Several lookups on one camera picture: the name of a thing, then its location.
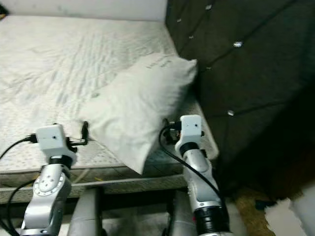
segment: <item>white pillow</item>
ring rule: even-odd
[[[92,139],[142,173],[162,120],[173,115],[196,75],[196,60],[150,54],[96,91],[80,110]]]

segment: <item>black cable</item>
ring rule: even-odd
[[[28,138],[28,137],[23,138],[23,139],[21,139],[21,140],[15,142],[14,144],[12,144],[10,147],[8,147],[8,148],[1,154],[0,160],[1,160],[1,158],[3,158],[4,155],[5,155],[11,148],[13,148],[15,145],[20,144],[20,143],[22,143],[22,142],[27,142],[27,141],[29,141],[29,138]]]
[[[11,149],[11,148],[13,148],[15,145],[17,145],[17,144],[20,144],[20,143],[22,143],[22,142],[27,142],[27,141],[29,141],[29,138],[28,137],[26,137],[26,138],[24,138],[24,139],[21,139],[21,140],[19,140],[19,141],[17,141],[17,142],[15,142],[14,144],[12,144],[11,146],[9,146],[2,154],[1,154],[1,156],[0,156],[0,160],[4,157],[4,155]],[[14,235],[14,232],[12,232],[11,230],[10,230],[10,227],[8,227],[5,223],[4,223],[4,221],[2,220],[2,218],[1,218],[1,216],[0,216],[0,226],[5,230],[5,231],[7,231],[10,235]]]
[[[203,181],[205,181],[211,188],[212,190],[216,193],[216,195],[220,198],[221,201],[221,205],[222,205],[222,209],[223,212],[226,216],[226,220],[227,222],[229,222],[229,215],[228,215],[228,211],[227,211],[227,207],[226,207],[226,203],[225,203],[225,199],[224,197],[221,195],[221,193],[217,190],[216,187],[213,186],[213,184],[203,176],[203,174],[201,174],[199,171],[197,171],[196,169],[194,169],[191,165],[189,165],[187,162],[185,162],[184,160],[182,160],[181,158],[175,156],[173,153],[169,152],[164,145],[162,144],[162,134],[164,133],[165,130],[172,128],[172,125],[168,125],[165,126],[163,129],[161,129],[159,135],[158,135],[158,143],[160,145],[160,147],[162,148],[162,151],[165,152],[167,155],[169,155],[170,157],[172,157],[173,159],[175,159],[176,161],[178,161],[179,163],[181,163],[182,165],[184,165],[185,167],[187,167],[188,169],[190,169],[192,172],[194,172],[196,175],[198,175]]]
[[[14,191],[11,193],[11,195],[9,197],[8,203],[6,204],[6,217],[8,220],[8,227],[11,230],[11,232],[13,232],[14,236],[19,236],[20,234],[15,230],[13,223],[12,223],[12,219],[11,219],[10,205],[11,205],[12,199],[13,199],[14,195],[17,193],[17,191],[19,191],[21,188],[23,188],[23,187],[25,187],[31,183],[34,183],[34,182],[35,182],[35,179],[27,181],[26,183],[23,183],[20,186],[18,186],[16,189],[14,189]]]

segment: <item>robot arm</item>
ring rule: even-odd
[[[216,189],[210,161],[200,150],[201,117],[198,115],[181,117],[181,136],[175,145],[176,152],[194,169],[200,172]],[[198,235],[230,235],[225,205],[216,192],[197,174],[184,168],[184,178],[188,183],[189,201],[194,213]]]
[[[64,203],[71,191],[69,170],[76,162],[77,148],[88,142],[88,124],[82,128],[82,140],[72,143],[63,126],[54,124],[36,131],[40,149],[46,155],[48,165],[42,167],[33,185],[33,197],[29,203],[21,228],[21,236],[57,236],[63,218]]]

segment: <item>mattress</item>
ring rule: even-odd
[[[0,22],[0,31],[1,153],[52,123],[62,124],[68,135],[77,133],[75,118],[95,89],[111,83],[141,56],[176,54],[167,29],[157,22],[9,16]],[[180,107],[181,114],[202,115],[192,93]],[[204,119],[203,126],[202,146],[215,158],[218,149]],[[107,186],[109,193],[185,185],[180,164],[161,150],[148,157],[139,175],[95,141],[78,149],[71,170],[73,197],[90,185]],[[13,187],[37,177],[45,164],[38,144],[20,144],[8,152],[0,161],[0,203]],[[28,195],[17,195],[16,201],[27,201]]]

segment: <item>tufted headboard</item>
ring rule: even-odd
[[[315,130],[315,1],[169,0],[166,25],[198,59],[223,189],[294,161]]]

